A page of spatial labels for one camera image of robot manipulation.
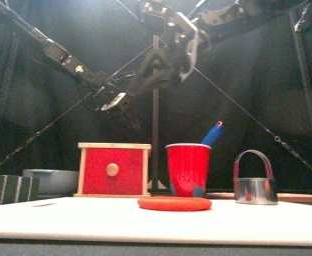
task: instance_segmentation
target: red cup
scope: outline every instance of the red cup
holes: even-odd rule
[[[202,197],[210,147],[196,143],[176,143],[165,148],[172,195]]]

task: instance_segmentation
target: blue marker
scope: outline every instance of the blue marker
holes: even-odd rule
[[[201,141],[201,144],[212,147],[212,145],[214,144],[216,140],[218,139],[222,131],[224,131],[222,122],[217,121],[214,127],[210,129],[210,131],[205,135],[205,137]]]

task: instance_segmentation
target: black curtain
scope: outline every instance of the black curtain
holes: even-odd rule
[[[198,1],[169,0],[184,14]],[[222,8],[233,1],[214,1]],[[133,15],[136,1],[7,1],[29,24],[59,43],[94,72],[108,76],[138,68],[152,34]],[[301,8],[253,31],[213,45],[198,55],[197,71],[186,81],[160,89],[158,178],[168,185],[165,145],[200,142],[217,120],[225,132],[210,154],[208,188],[232,188],[232,165],[247,149],[269,158],[279,190],[311,190],[312,171],[283,145],[279,136],[312,165],[312,97],[303,87],[292,18]],[[309,26],[301,32],[312,92],[312,6]],[[31,137],[33,142],[0,165],[0,174],[23,169],[78,170],[78,142],[152,143],[152,92],[133,98],[141,130],[94,111],[90,98],[37,136],[88,93],[72,77],[30,49],[27,38],[2,26],[0,17],[0,163]],[[245,155],[244,176],[264,176],[260,159]]]

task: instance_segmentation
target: red wooden box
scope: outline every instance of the red wooden box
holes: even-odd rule
[[[74,196],[148,195],[149,144],[78,143],[78,189]]]

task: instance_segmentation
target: metal bucket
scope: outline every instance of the metal bucket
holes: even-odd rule
[[[267,178],[238,178],[238,161],[245,153],[255,153],[263,160]],[[233,165],[234,200],[241,204],[277,204],[276,182],[272,175],[271,164],[265,155],[257,150],[240,153]]]

